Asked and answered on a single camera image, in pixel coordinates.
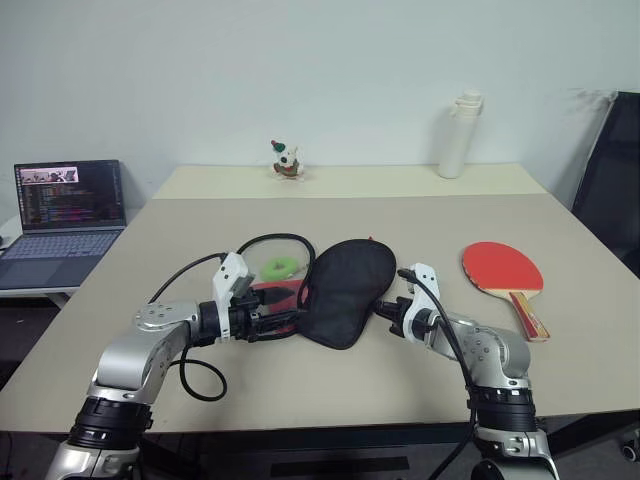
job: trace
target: black cable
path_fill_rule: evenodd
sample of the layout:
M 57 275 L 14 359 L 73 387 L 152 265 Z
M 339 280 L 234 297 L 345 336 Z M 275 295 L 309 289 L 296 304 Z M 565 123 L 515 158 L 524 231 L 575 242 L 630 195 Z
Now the black cable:
M 467 362 L 464 360 L 464 355 L 462 353 L 462 349 L 460 348 L 460 344 L 458 343 L 458 339 L 456 338 L 455 332 L 453 330 L 453 326 L 451 325 L 451 320 L 449 320 L 449 316 L 447 315 L 447 312 L 445 311 L 444 307 L 438 300 L 438 297 L 434 295 L 434 293 L 429 289 L 429 287 L 427 287 L 424 283 L 422 283 L 422 281 L 417 277 L 415 272 L 411 270 L 400 270 L 398 271 L 398 274 L 402 278 L 405 278 L 406 280 L 408 280 L 409 282 L 417 284 L 422 289 L 422 291 L 427 294 L 427 296 L 431 299 L 431 301 L 436 306 L 436 309 L 438 310 L 438 313 L 440 314 L 440 318 L 441 318 L 442 331 L 445 337 L 447 338 L 447 342 L 449 342 L 449 345 L 451 346 L 451 349 L 453 350 L 454 355 L 456 356 L 456 360 L 458 360 L 458 363 L 460 364 L 460 369 L 462 370 L 462 375 L 464 377 L 465 385 L 467 387 L 467 390 L 469 390 L 471 387 L 473 387 L 473 379 L 471 377 L 471 372 L 469 371 Z M 454 448 L 453 451 L 447 456 L 447 458 L 445 458 L 442 461 L 442 463 L 438 465 L 438 468 L 436 468 L 433 471 L 431 476 L 429 476 L 429 480 L 436 480 L 440 476 L 440 474 L 446 470 L 449 464 L 451 464 L 451 462 L 453 462 L 456 459 L 456 457 L 460 455 L 460 452 L 464 450 L 464 447 L 467 445 L 467 443 L 469 443 L 469 440 L 471 440 L 471 438 L 473 437 L 475 422 L 476 422 L 476 409 L 475 407 L 472 406 L 471 413 L 469 415 L 469 424 L 467 428 L 467 433 L 465 434 L 464 438 L 460 440 L 460 443 L 458 443 L 456 448 Z
M 220 259 L 221 262 L 224 262 L 224 259 L 226 258 L 226 256 L 227 256 L 226 253 L 212 253 L 211 255 L 207 255 L 205 257 L 199 258 L 199 259 L 194 260 L 193 262 L 189 263 L 188 265 L 185 265 L 180 270 L 178 270 L 176 273 L 171 275 L 171 277 L 169 277 L 169 279 L 162 284 L 162 286 L 158 289 L 158 291 L 149 299 L 149 303 L 153 303 L 153 302 L 157 301 L 158 298 L 160 297 L 160 295 L 162 295 L 162 293 L 167 288 L 169 288 L 169 286 L 180 275 L 182 275 L 187 270 L 190 270 L 191 268 L 195 267 L 196 265 L 200 265 L 201 263 L 204 263 L 204 262 L 206 262 L 208 260 L 212 260 L 214 258 L 218 258 L 218 259 Z M 169 366 L 171 366 L 171 365 L 179 365 L 179 368 L 180 368 L 180 383 L 182 384 L 182 388 L 184 388 L 185 391 L 189 395 L 191 395 L 193 398 L 195 398 L 197 400 L 202 400 L 204 402 L 215 402 L 216 400 L 220 400 L 227 393 L 227 380 L 224 378 L 224 375 L 222 374 L 222 372 L 220 370 L 218 370 L 216 367 L 214 367 L 213 365 L 211 365 L 211 364 L 209 364 L 207 362 L 203 362 L 201 360 L 188 359 L 187 358 L 187 353 L 189 352 L 189 348 L 190 348 L 189 346 L 186 346 L 184 348 L 184 350 L 182 350 L 182 355 L 180 355 L 180 360 L 171 362 L 170 365 L 169 365 Z M 193 388 L 191 388 L 191 386 L 189 385 L 189 382 L 187 381 L 187 375 L 186 375 L 186 369 L 185 369 L 185 365 L 187 363 L 191 363 L 191 364 L 195 364 L 195 365 L 201 365 L 201 366 L 203 366 L 205 368 L 208 368 L 213 373 L 215 373 L 218 376 L 218 378 L 220 378 L 220 381 L 222 382 L 222 393 L 220 395 L 216 395 L 215 397 L 207 397 L 205 395 L 199 394 Z
M 464 450 L 464 447 L 467 446 L 467 443 L 469 443 L 469 440 L 471 440 L 471 438 L 473 437 L 473 426 L 475 424 L 475 421 L 476 409 L 472 408 L 471 415 L 469 416 L 469 429 L 467 430 L 467 433 L 465 434 L 464 438 L 460 440 L 460 443 L 458 443 L 456 448 L 454 448 L 452 452 L 447 456 L 447 458 L 445 458 L 442 463 L 438 465 L 438 468 L 433 471 L 433 473 L 429 476 L 429 480 L 436 480 L 436 478 L 438 478 L 440 474 L 446 470 L 449 464 L 453 462 L 458 455 L 460 455 L 460 452 Z
M 140 480 L 146 480 L 147 476 L 144 473 L 144 464 L 142 461 L 142 450 L 138 452 L 138 459 L 136 460 L 136 464 L 138 466 L 138 476 Z
M 195 267 L 196 265 L 200 265 L 201 263 L 204 263 L 204 262 L 206 262 L 208 260 L 211 260 L 211 259 L 214 259 L 214 258 L 219 258 L 220 261 L 223 262 L 226 256 L 227 256 L 226 253 L 212 253 L 211 255 L 207 255 L 206 257 L 199 258 L 198 260 L 194 260 L 190 264 L 185 265 L 180 270 L 178 270 L 176 273 L 171 275 L 171 277 L 169 277 L 169 280 L 167 280 L 166 282 L 164 282 L 164 284 L 162 284 L 162 286 L 153 295 L 153 297 L 151 297 L 149 299 L 149 303 L 153 303 L 156 300 L 158 300 L 158 297 L 160 297 L 160 295 L 162 295 L 162 293 L 169 287 L 169 285 L 171 285 L 176 280 L 176 278 L 178 278 L 180 275 L 182 275 L 187 270 L 190 270 L 193 267 Z
M 7 438 L 9 439 L 9 452 L 7 453 L 7 463 L 4 467 L 4 476 L 6 478 L 9 477 L 9 470 L 11 470 L 11 455 L 13 454 L 13 437 L 11 436 L 11 432 L 7 432 Z
M 182 456 L 182 441 L 184 440 L 184 433 L 180 434 L 180 440 L 178 440 L 178 448 L 176 449 L 176 453 L 179 457 Z
M 438 313 L 440 314 L 440 318 L 443 321 L 443 329 L 442 331 L 453 350 L 453 353 L 456 356 L 456 360 L 460 364 L 460 369 L 462 370 L 462 376 L 464 377 L 464 383 L 467 388 L 473 386 L 473 379 L 471 378 L 471 372 L 469 371 L 469 367 L 467 366 L 467 362 L 464 359 L 464 355 L 462 354 L 462 349 L 460 348 L 460 344 L 458 343 L 458 339 L 456 338 L 455 332 L 453 331 L 453 327 L 451 326 L 451 320 L 449 320 L 449 316 L 445 311 L 444 307 L 438 300 L 429 287 L 427 287 L 422 281 L 415 275 L 415 272 L 411 270 L 399 270 L 398 274 L 408 280 L 411 283 L 418 285 L 424 293 L 431 299 L 431 301 L 436 306 Z
M 182 388 L 184 388 L 186 392 L 189 395 L 191 395 L 193 398 L 197 400 L 202 400 L 203 402 L 216 402 L 220 400 L 222 397 L 224 397 L 227 394 L 227 379 L 224 378 L 224 375 L 220 370 L 218 370 L 216 367 L 214 367 L 210 363 L 203 362 L 202 360 L 196 360 L 194 358 L 187 358 L 188 352 L 189 352 L 189 347 L 185 347 L 184 350 L 182 350 L 182 355 L 180 355 L 180 360 L 175 360 L 169 364 L 170 367 L 173 365 L 178 365 L 178 368 L 180 371 L 180 383 L 182 384 Z M 191 388 L 191 386 L 189 385 L 189 382 L 187 382 L 187 373 L 185 368 L 185 365 L 187 363 L 191 363 L 193 365 L 200 365 L 202 367 L 208 368 L 213 373 L 215 373 L 217 377 L 220 379 L 220 382 L 222 383 L 222 392 L 220 392 L 218 395 L 209 397 L 206 395 L 202 395 L 196 392 L 193 388 Z
M 202 447 L 202 434 L 199 433 L 196 439 L 196 448 L 193 452 L 193 463 L 197 464 L 200 461 L 200 450 Z
M 311 269 L 313 268 L 313 264 L 316 261 L 316 251 L 311 245 L 311 242 L 304 238 L 301 235 L 296 235 L 295 233 L 267 233 L 266 235 L 260 235 L 259 237 L 252 238 L 244 245 L 242 245 L 236 252 L 240 255 L 249 247 L 255 245 L 256 243 L 265 242 L 267 240 L 294 240 L 296 242 L 302 243 L 304 247 L 307 249 L 309 254 L 309 266 L 307 267 L 307 273 L 302 279 L 302 283 L 300 283 L 300 288 L 298 289 L 298 296 L 296 299 L 296 303 L 298 308 L 302 308 L 302 292 L 307 286 L 307 282 L 309 280 L 309 276 L 311 275 Z

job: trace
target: green object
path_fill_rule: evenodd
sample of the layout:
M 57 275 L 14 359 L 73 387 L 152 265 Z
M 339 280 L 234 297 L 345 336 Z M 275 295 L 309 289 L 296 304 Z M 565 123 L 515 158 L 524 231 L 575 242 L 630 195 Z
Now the green object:
M 263 282 L 281 282 L 298 271 L 298 261 L 291 257 L 276 257 L 260 270 Z

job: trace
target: red rubber surface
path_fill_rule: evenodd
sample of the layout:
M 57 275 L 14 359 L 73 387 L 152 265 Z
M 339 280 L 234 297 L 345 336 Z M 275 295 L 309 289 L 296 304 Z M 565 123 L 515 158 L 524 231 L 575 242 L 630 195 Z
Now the red rubber surface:
M 483 290 L 542 290 L 543 280 L 535 264 L 503 243 L 478 242 L 462 254 L 462 266 Z

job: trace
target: laptop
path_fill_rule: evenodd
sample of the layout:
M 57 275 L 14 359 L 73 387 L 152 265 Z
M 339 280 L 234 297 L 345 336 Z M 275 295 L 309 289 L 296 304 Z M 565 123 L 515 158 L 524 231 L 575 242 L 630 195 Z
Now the laptop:
M 0 291 L 78 287 L 126 226 L 120 162 L 14 165 L 23 235 L 0 256 Z

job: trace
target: laptop touchpad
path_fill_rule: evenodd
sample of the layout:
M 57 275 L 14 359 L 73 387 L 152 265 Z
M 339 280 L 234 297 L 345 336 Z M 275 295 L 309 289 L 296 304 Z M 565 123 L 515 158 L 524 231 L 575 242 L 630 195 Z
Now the laptop touchpad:
M 43 285 L 63 263 L 63 260 L 12 262 L 0 277 L 0 288 L 15 288 L 16 285 L 29 288 Z

